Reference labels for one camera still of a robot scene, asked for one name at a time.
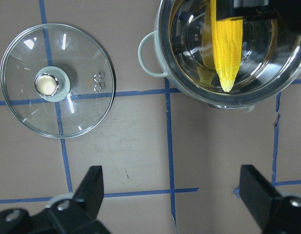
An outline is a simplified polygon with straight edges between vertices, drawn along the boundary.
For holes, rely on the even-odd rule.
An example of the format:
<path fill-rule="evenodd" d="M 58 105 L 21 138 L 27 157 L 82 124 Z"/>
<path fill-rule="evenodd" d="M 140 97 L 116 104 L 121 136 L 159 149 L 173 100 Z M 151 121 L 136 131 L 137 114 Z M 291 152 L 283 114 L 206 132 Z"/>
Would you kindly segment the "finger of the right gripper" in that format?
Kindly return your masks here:
<path fill-rule="evenodd" d="M 216 20 L 279 20 L 301 32 L 301 0 L 217 0 Z"/>

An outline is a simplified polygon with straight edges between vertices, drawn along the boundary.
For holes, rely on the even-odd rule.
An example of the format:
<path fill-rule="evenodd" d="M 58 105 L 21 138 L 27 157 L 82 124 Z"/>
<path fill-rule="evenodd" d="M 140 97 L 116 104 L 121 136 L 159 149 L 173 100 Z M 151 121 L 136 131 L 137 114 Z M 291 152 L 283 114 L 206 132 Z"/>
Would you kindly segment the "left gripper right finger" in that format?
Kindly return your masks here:
<path fill-rule="evenodd" d="M 253 166 L 240 168 L 239 195 L 263 234 L 301 234 L 301 197 L 282 195 Z"/>

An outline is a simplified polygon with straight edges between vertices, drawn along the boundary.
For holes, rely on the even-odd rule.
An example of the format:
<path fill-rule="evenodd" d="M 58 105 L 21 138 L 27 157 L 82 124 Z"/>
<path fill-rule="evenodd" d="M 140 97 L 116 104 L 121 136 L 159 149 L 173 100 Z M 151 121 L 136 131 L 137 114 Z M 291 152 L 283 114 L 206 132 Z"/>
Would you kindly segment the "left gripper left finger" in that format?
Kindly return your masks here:
<path fill-rule="evenodd" d="M 71 196 L 54 198 L 36 215 L 14 208 L 0 212 L 0 234 L 108 234 L 97 220 L 104 197 L 101 166 L 91 166 Z"/>

